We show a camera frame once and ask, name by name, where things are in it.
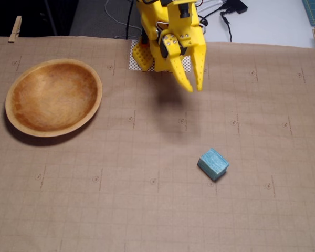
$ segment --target white table surface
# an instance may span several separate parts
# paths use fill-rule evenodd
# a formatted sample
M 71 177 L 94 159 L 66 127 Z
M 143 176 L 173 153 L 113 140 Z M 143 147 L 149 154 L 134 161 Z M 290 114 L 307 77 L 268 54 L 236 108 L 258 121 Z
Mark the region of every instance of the white table surface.
M 270 44 L 315 48 L 312 26 L 302 0 L 243 0 L 247 12 L 226 15 L 232 40 L 238 43 Z M 208 2 L 200 8 L 212 4 Z M 219 6 L 201 12 L 205 16 Z M 229 41 L 226 24 L 219 12 L 208 17 L 207 42 Z

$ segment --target brown paper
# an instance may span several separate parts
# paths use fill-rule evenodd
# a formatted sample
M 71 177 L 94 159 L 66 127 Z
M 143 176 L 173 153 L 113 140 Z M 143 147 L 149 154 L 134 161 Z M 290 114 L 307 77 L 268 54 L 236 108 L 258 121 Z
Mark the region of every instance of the brown paper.
M 315 49 L 208 43 L 203 92 L 128 69 L 125 40 L 0 37 L 0 251 L 315 251 Z M 97 114 L 57 138 L 7 120 L 14 80 L 74 58 Z M 211 181 L 197 167 L 229 162 Z

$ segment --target bowl rim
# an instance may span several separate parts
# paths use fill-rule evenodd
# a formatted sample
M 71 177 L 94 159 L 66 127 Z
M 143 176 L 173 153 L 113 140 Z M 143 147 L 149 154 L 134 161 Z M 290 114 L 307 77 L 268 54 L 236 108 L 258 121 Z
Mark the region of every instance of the bowl rim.
M 12 97 L 13 97 L 13 92 L 15 90 L 15 88 L 17 87 L 17 85 L 26 77 L 28 76 L 30 73 L 49 66 L 49 65 L 53 65 L 53 64 L 58 64 L 58 63 L 68 63 L 68 64 L 74 64 L 77 66 L 80 66 L 82 68 L 85 68 L 85 70 L 89 71 L 92 76 L 94 77 L 94 79 L 96 80 L 96 84 L 97 84 L 97 97 L 96 97 L 96 101 L 93 105 L 93 107 L 91 108 L 91 110 L 78 122 L 76 122 L 74 125 L 62 129 L 62 130 L 55 130 L 55 131 L 39 131 L 39 130 L 34 130 L 31 129 L 23 124 L 21 124 L 15 117 L 13 111 L 12 111 Z M 92 117 L 93 115 L 97 112 L 100 103 L 101 103 L 101 98 L 102 98 L 102 83 L 101 80 L 99 78 L 99 75 L 97 74 L 97 72 L 88 64 L 80 61 L 80 60 L 76 60 L 76 59 L 52 59 L 52 60 L 48 60 L 48 61 L 44 61 L 40 64 L 37 64 L 31 68 L 29 68 L 28 70 L 26 70 L 23 74 L 21 74 L 12 84 L 12 86 L 9 88 L 8 94 L 6 96 L 6 101 L 5 101 L 5 110 L 6 110 L 6 114 L 7 117 L 9 119 L 9 121 L 12 123 L 12 125 L 14 127 L 16 127 L 18 130 L 28 134 L 28 135 L 33 135 L 35 137 L 56 137 L 59 135 L 64 135 L 67 134 L 69 132 L 72 132 L 78 128 L 80 128 L 81 126 L 83 126 L 85 123 L 87 123 Z

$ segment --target power adapter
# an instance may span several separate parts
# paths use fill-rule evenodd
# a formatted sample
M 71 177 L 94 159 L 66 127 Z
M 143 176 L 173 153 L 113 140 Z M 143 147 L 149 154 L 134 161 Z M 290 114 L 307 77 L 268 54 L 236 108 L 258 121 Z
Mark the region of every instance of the power adapter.
M 241 0 L 227 0 L 226 6 L 229 6 L 239 14 L 247 11 L 247 6 Z

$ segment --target printed marking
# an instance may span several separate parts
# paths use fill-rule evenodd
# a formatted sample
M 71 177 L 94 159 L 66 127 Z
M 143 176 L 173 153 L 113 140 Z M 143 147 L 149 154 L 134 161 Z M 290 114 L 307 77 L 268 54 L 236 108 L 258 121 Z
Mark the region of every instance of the printed marking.
M 115 67 L 115 66 L 116 66 L 116 60 L 114 60 L 114 63 L 113 63 L 113 74 L 112 74 L 113 76 L 114 76 L 114 72 L 115 72 L 115 70 L 116 70 L 116 67 Z
M 303 76 L 303 81 L 304 81 L 304 84 L 306 84 L 306 78 L 305 78 L 305 73 L 303 72 L 303 68 L 301 67 L 301 72 L 302 72 L 302 76 Z
M 290 125 L 290 118 L 288 117 L 288 125 L 290 130 L 290 135 L 293 135 L 292 126 Z
M 257 80 L 257 82 L 258 82 L 259 79 L 258 79 L 258 69 L 257 69 L 257 65 L 255 65 L 255 68 L 256 68 L 256 80 Z
M 266 183 L 266 184 L 265 184 L 265 188 L 266 188 L 267 190 L 270 190 L 270 189 L 272 188 L 272 184 L 271 184 L 271 183 Z
M 44 182 L 44 176 L 46 175 L 47 166 L 44 166 L 43 174 L 42 174 L 42 180 L 41 180 L 41 186 L 40 189 L 42 189 L 43 182 Z
M 134 116 L 133 116 L 133 129 L 135 127 L 135 113 L 136 113 L 136 110 L 134 111 Z
M 94 183 L 99 182 L 99 176 L 92 177 L 92 182 L 94 182 Z
M 101 191 L 102 180 L 103 180 L 103 168 L 100 170 L 99 191 Z
M 18 71 L 18 69 L 19 69 L 21 59 L 22 59 L 22 55 L 20 56 L 19 62 L 18 62 L 18 64 L 17 64 L 17 68 L 16 68 L 16 70 L 15 70 L 16 72 L 17 72 L 17 71 Z
M 151 183 L 152 185 L 156 185 L 157 182 L 158 180 L 155 178 L 152 178 L 151 180 L 149 180 L 149 183 Z
M 240 128 L 239 128 L 239 115 L 237 114 L 237 127 L 238 127 L 238 134 L 240 134 Z
M 187 131 L 187 111 L 185 112 L 185 131 Z
M 274 198 L 275 198 L 275 186 L 274 186 L 273 175 L 271 175 L 271 178 L 272 178 L 272 186 L 273 186 L 273 195 L 274 195 Z
M 39 173 L 35 176 L 35 180 L 41 180 L 42 179 L 42 174 Z

